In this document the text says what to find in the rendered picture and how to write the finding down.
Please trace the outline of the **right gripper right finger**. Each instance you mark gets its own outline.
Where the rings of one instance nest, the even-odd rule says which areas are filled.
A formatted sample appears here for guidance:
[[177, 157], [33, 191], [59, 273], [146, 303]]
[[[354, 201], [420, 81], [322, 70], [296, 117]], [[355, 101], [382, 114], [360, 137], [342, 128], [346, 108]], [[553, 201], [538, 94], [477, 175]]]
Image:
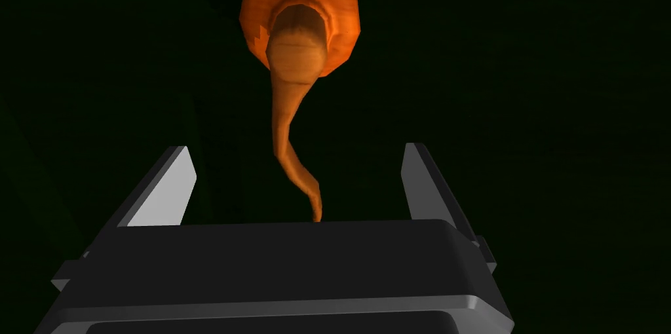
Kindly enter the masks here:
[[412, 219], [440, 219], [471, 242], [478, 239], [455, 195], [423, 143], [407, 143], [401, 179]]

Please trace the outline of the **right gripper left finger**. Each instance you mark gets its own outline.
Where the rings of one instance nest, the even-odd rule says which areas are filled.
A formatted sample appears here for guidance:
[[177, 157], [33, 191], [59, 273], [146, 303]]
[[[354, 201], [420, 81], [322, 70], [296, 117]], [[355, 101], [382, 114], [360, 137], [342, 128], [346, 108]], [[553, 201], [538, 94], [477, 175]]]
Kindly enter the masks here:
[[188, 147], [170, 146], [102, 229], [180, 225], [196, 180]]

